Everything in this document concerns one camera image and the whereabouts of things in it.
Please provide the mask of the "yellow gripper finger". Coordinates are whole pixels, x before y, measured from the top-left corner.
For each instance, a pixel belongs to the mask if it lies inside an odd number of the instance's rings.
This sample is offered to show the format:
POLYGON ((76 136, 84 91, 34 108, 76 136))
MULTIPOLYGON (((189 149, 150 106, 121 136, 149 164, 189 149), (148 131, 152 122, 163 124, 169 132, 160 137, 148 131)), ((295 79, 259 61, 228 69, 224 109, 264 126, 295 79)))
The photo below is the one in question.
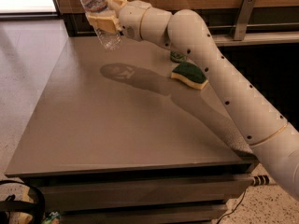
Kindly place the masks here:
POLYGON ((119 12, 128 3, 128 0, 107 0, 107 3, 111 10, 119 12))
POLYGON ((100 13, 86 12, 86 18, 89 24, 110 34, 116 34, 121 30, 121 24, 117 12, 114 10, 105 10, 100 13))

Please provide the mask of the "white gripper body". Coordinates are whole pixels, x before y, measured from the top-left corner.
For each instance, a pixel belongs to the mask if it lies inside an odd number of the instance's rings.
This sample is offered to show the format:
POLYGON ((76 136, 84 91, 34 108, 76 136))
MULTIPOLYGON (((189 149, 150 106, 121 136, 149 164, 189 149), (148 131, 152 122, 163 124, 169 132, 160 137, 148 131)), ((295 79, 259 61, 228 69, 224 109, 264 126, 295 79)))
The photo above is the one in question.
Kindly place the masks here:
POLYGON ((141 41, 141 23, 151 4, 140 0, 128 2, 119 12, 122 33, 130 39, 141 41))

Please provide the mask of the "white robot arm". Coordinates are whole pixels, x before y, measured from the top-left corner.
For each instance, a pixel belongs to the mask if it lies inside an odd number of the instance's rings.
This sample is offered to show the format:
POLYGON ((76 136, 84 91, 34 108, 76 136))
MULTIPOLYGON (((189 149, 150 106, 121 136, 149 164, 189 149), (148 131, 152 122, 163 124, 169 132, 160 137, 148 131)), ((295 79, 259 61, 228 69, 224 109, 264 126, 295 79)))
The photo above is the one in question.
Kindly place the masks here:
POLYGON ((171 13, 135 0, 107 0, 87 12, 89 24, 188 56, 205 76, 268 174, 299 199, 299 132, 221 54, 205 22, 183 9, 171 13))

